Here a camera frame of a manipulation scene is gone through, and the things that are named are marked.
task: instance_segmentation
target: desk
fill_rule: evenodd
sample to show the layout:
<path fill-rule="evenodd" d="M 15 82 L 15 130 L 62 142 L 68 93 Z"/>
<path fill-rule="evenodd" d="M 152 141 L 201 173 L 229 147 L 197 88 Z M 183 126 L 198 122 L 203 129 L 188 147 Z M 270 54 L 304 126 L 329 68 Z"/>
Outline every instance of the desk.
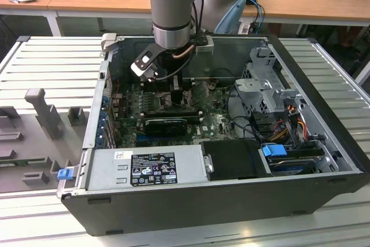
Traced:
<path fill-rule="evenodd" d="M 368 26 L 369 0 L 258 0 L 266 11 L 265 22 Z M 255 7 L 247 7 L 243 21 L 251 21 Z"/>
<path fill-rule="evenodd" d="M 370 0 L 258 0 L 266 23 L 358 25 L 370 23 Z M 0 14 L 45 16 L 54 36 L 63 32 L 58 17 L 150 19 L 150 0 L 36 0 L 14 5 L 0 0 Z M 254 6 L 243 12 L 247 24 L 256 16 Z"/>

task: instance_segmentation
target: warning label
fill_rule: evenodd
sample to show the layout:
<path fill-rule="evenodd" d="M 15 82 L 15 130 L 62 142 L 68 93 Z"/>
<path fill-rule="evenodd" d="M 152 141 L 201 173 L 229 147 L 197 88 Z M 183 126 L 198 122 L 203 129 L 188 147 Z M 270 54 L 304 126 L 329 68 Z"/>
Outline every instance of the warning label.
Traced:
<path fill-rule="evenodd" d="M 131 156 L 132 186 L 177 183 L 174 153 L 134 154 Z"/>

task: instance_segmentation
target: motherboard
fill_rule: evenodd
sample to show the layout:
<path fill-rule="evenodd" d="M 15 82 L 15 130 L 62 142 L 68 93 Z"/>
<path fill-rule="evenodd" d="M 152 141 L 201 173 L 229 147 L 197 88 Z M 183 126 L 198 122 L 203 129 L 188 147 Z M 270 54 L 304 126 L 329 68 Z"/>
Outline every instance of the motherboard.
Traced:
<path fill-rule="evenodd" d="M 117 86 L 112 96 L 117 148 L 237 139 L 225 112 L 229 89 L 216 80 L 189 80 L 184 82 L 182 103 L 175 104 L 166 84 Z"/>

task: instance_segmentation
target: white label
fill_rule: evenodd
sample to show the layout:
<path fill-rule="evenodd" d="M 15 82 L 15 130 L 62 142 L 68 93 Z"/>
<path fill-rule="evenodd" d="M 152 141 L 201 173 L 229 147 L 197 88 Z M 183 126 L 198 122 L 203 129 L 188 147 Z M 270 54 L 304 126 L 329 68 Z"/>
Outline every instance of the white label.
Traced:
<path fill-rule="evenodd" d="M 134 154 L 131 150 L 126 150 L 124 152 L 114 152 L 114 159 L 130 159 Z"/>

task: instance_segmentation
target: blue cable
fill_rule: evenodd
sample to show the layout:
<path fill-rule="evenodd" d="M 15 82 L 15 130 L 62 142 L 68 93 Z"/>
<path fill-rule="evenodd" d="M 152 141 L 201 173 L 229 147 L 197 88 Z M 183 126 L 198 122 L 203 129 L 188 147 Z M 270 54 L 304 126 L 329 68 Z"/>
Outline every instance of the blue cable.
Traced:
<path fill-rule="evenodd" d="M 258 27 L 256 30 L 256 35 L 257 35 L 262 25 L 262 10 L 261 10 L 261 6 L 256 1 L 254 0 L 249 0 L 249 1 L 252 2 L 257 7 L 258 12 L 260 13 L 260 23 L 258 24 Z"/>

